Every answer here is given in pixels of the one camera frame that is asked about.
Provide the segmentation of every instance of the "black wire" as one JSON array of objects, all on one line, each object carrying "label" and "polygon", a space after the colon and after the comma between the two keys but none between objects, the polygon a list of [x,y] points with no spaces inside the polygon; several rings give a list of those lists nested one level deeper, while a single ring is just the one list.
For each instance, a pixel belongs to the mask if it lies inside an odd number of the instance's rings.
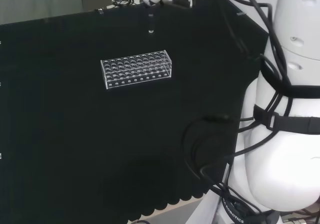
[{"label": "black wire", "polygon": [[[282,47],[280,45],[280,42],[275,34],[275,31],[273,30],[272,27],[272,7],[271,5],[269,6],[268,4],[265,3],[257,3],[255,0],[250,0],[250,1],[245,1],[245,0],[236,0],[242,4],[246,4],[246,5],[250,5],[250,6],[254,6],[255,9],[257,10],[258,14],[261,16],[263,22],[265,23],[265,25],[267,26],[268,30],[269,30],[269,35],[270,35],[270,42],[271,42],[271,47],[272,47],[272,52],[275,58],[275,61],[277,63],[278,69],[280,71],[280,74],[282,75],[282,81],[286,82],[288,84],[291,84],[288,76],[287,76],[287,64],[286,64],[286,59],[282,50]],[[268,18],[266,18],[264,12],[262,11],[261,7],[268,7]],[[278,71],[276,70],[276,68],[274,67],[274,65],[270,62],[270,60],[268,60],[268,58],[266,58],[264,55],[261,56],[263,61],[266,62],[270,68],[273,70],[274,75],[277,78],[280,78]],[[277,106],[279,105],[281,99],[282,99],[282,95],[279,95],[277,92],[275,92],[275,94],[273,95],[270,103],[268,104],[266,111],[268,113],[270,113],[270,115],[273,114],[273,112],[275,111],[275,109],[277,108]],[[292,98],[288,98],[288,102],[287,102],[287,106],[284,112],[284,116],[288,116],[290,113],[290,110],[292,108],[292,104],[293,104],[293,99]],[[240,119],[239,121],[250,121],[253,120],[253,118],[245,118],[245,119]],[[208,181],[210,184],[212,185],[217,185],[219,188],[216,188],[214,186],[210,187],[210,189],[218,194],[219,196],[221,196],[224,199],[228,199],[228,200],[234,200],[236,202],[239,202],[241,204],[243,204],[245,207],[247,207],[247,209],[250,212],[253,212],[255,214],[255,212],[252,210],[252,208],[249,205],[251,205],[253,208],[255,208],[259,214],[261,216],[263,216],[261,210],[254,206],[253,204],[251,204],[249,201],[245,200],[243,197],[241,197],[235,190],[233,190],[231,187],[228,186],[228,179],[226,180],[226,183],[222,183],[222,185],[220,183],[215,183],[214,181],[211,180],[211,178],[205,173],[205,169],[212,167],[213,164],[207,164],[204,165],[203,167],[201,167],[199,170],[197,169],[197,165],[196,165],[196,156],[197,156],[197,152],[200,148],[200,146],[208,139],[210,139],[211,137],[215,136],[216,134],[210,134],[210,135],[206,135],[205,137],[201,137],[198,138],[196,140],[196,142],[193,143],[191,150],[190,150],[190,156],[191,156],[191,163],[193,165],[193,167],[188,163],[185,154],[184,154],[184,143],[185,143],[185,138],[186,135],[189,131],[189,129],[191,128],[192,125],[194,125],[196,122],[199,121],[207,121],[207,122],[217,122],[217,123],[221,123],[219,121],[219,119],[217,119],[216,117],[204,117],[204,118],[200,118],[200,119],[196,119],[194,121],[192,121],[190,124],[187,125],[187,127],[185,128],[185,130],[183,131],[183,135],[181,137],[181,143],[180,143],[180,148],[181,151],[183,153],[184,156],[184,160],[185,163],[187,164],[188,168],[192,171],[192,173],[199,179],[203,178],[206,181]],[[258,121],[254,121],[253,123],[251,123],[249,126],[239,129],[238,132],[243,132],[246,130],[249,130],[253,127],[256,127],[260,124],[260,122]],[[231,155],[227,155],[224,156],[222,158],[220,158],[219,160],[224,160],[224,161],[231,161],[231,163],[233,162],[233,158],[248,152],[253,151],[254,149],[262,146],[263,144],[267,143],[269,140],[271,140],[276,134],[278,133],[278,131],[273,131],[271,132],[267,137],[265,137],[263,140],[261,140],[260,142],[250,146],[249,148],[243,149],[241,151],[238,151],[236,153],[233,153]],[[230,190],[232,192],[234,192],[239,198],[236,198],[234,196],[232,196],[230,194]]]},{"label": "black wire", "polygon": [[276,67],[272,64],[272,62],[267,58],[265,57],[263,54],[260,54],[260,57],[261,59],[266,62],[269,67],[272,69],[273,73],[275,74],[275,76],[280,79],[280,76],[279,76],[279,73],[278,73],[278,70],[276,69]]},{"label": "black wire", "polygon": [[319,224],[319,219],[320,219],[320,211],[318,212],[318,216],[316,217],[314,224]]},{"label": "black wire", "polygon": [[225,184],[225,186],[227,187],[227,189],[230,189],[232,192],[234,192],[234,194],[236,194],[241,200],[243,200],[244,202],[248,203],[250,206],[254,207],[259,212],[260,215],[263,215],[262,211],[257,206],[253,205],[252,203],[250,203],[249,201],[247,201],[246,199],[241,197],[239,193],[237,193],[234,189],[232,189],[227,184]]},{"label": "black wire", "polygon": [[113,5],[116,7],[124,7],[124,6],[129,6],[129,5],[133,5],[134,0],[114,0]]},{"label": "black wire", "polygon": [[304,215],[304,216],[311,216],[311,217],[316,217],[319,213],[319,212],[311,213],[306,209],[303,209],[303,210],[304,210],[304,212],[294,211],[294,213],[299,214],[299,215]]},{"label": "black wire", "polygon": [[[259,16],[261,17],[261,19],[263,20],[264,24],[266,25],[268,31],[269,31],[269,36],[270,36],[270,41],[272,42],[271,47],[273,48],[273,46],[275,47],[275,50],[277,52],[277,55],[279,55],[279,59],[281,62],[281,65],[283,67],[283,70],[286,72],[287,70],[287,62],[286,62],[286,58],[284,56],[284,51],[280,45],[280,42],[278,40],[278,37],[273,29],[272,26],[272,22],[269,22],[269,20],[267,19],[265,13],[263,12],[263,10],[261,9],[261,7],[259,6],[259,4],[257,3],[256,0],[250,0],[250,2],[252,2],[253,6],[255,7],[256,11],[258,12]],[[283,73],[283,71],[280,68],[280,65],[278,65],[278,68],[281,72],[282,77],[285,77],[287,74]]]},{"label": "black wire", "polygon": [[250,117],[250,118],[241,118],[241,119],[240,119],[240,122],[251,121],[251,120],[253,120],[253,119],[255,119],[255,118],[254,118],[254,117]]},{"label": "black wire", "polygon": [[315,212],[315,213],[312,213],[312,212],[310,212],[310,211],[308,211],[307,209],[303,209],[303,211],[306,213],[306,216],[317,216],[317,214],[320,212],[320,211],[317,211],[317,212]]},{"label": "black wire", "polygon": [[250,130],[252,128],[255,128],[255,127],[259,126],[260,124],[261,124],[260,121],[254,121],[253,123],[251,123],[250,125],[248,125],[248,126],[246,126],[244,128],[239,128],[238,129],[238,133],[242,133],[244,131],[247,131],[247,130]]},{"label": "black wire", "polygon": [[[250,1],[246,1],[246,0],[235,0],[238,3],[242,3],[244,5],[248,5],[248,6],[253,6],[253,3]],[[272,10],[272,5],[270,3],[258,3],[260,7],[267,7],[268,8],[268,20],[272,23],[272,14],[273,14],[273,10]]]},{"label": "black wire", "polygon": [[135,221],[135,222],[133,222],[133,223],[131,223],[131,224],[136,224],[136,223],[150,224],[150,222],[145,221],[145,220],[138,220],[138,221]]}]

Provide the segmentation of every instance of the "black table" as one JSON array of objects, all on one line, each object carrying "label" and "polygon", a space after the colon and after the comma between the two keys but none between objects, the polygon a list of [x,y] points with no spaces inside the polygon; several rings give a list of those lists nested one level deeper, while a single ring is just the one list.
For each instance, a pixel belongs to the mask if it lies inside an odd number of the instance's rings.
[{"label": "black table", "polygon": [[[140,5],[0,26],[0,223],[125,224],[202,196],[182,131],[206,114],[240,116],[267,38],[237,12],[228,0],[157,7],[152,35]],[[164,49],[171,79],[106,90],[101,59]],[[199,163],[232,152],[235,128],[196,126],[188,145],[219,132]]]}]

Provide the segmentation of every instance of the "black strap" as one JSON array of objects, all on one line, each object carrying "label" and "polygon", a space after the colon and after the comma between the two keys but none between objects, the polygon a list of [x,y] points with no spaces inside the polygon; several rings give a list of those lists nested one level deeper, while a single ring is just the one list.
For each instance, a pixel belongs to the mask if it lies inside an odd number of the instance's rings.
[{"label": "black strap", "polygon": [[274,90],[290,98],[320,98],[320,86],[288,85],[276,78],[272,70],[262,60],[261,73]]},{"label": "black strap", "polygon": [[[320,118],[317,117],[284,117],[279,113],[269,113],[264,109],[254,106],[253,117],[260,121],[269,130],[285,131],[291,133],[301,134],[320,134]],[[273,125],[271,127],[271,120],[274,117]]]}]

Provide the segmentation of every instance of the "white robot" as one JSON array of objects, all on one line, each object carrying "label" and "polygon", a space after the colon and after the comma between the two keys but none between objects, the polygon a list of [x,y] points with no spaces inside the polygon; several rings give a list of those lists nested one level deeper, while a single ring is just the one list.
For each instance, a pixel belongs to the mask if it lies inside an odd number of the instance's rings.
[{"label": "white robot", "polygon": [[[153,5],[161,0],[143,1]],[[162,1],[178,3],[175,0]],[[192,6],[191,0],[183,0],[178,4],[181,3],[185,7]],[[293,212],[312,205],[320,196],[320,123],[317,119],[320,118],[320,90],[310,92],[318,93],[317,98],[317,94],[313,98],[301,97],[304,93],[309,94],[308,88],[320,86],[320,0],[278,0],[273,28],[286,59],[287,77],[291,85],[302,86],[298,90],[301,94],[292,100],[289,116],[307,118],[298,121],[283,119],[289,124],[288,131],[280,127],[280,131],[264,145],[235,157],[228,185],[263,212]],[[273,64],[276,63],[270,39],[264,55]],[[271,82],[272,78],[268,78],[268,81],[266,75],[260,72],[258,78],[249,85],[242,118],[257,117],[261,112],[254,114],[254,110],[260,108],[263,111],[267,108],[277,86]],[[270,135],[274,125],[280,125],[278,117],[285,115],[288,100],[285,95],[280,99],[267,124],[263,120],[264,124],[239,133],[236,152]],[[240,128],[252,122],[254,120],[241,122]]]}]

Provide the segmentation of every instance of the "black fabric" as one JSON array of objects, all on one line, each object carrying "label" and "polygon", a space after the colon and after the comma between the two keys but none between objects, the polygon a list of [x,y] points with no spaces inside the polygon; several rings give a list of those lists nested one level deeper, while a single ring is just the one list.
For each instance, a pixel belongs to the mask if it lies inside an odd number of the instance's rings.
[{"label": "black fabric", "polygon": [[[238,118],[259,64],[230,36],[217,0],[193,9],[113,8],[0,26],[0,223],[126,224],[208,190],[179,149],[184,127],[210,114]],[[221,6],[252,57],[267,35],[228,0]],[[166,50],[172,78],[106,90],[101,59]],[[197,162],[234,151],[236,128]],[[212,176],[220,180],[225,167]]]},{"label": "black fabric", "polygon": [[320,98],[320,86],[287,85],[279,81],[266,65],[261,65],[261,73],[272,88],[283,96],[290,98]]},{"label": "black fabric", "polygon": [[253,117],[273,131],[320,134],[320,118],[317,117],[284,117],[276,112],[268,113],[257,105],[254,106]]}]

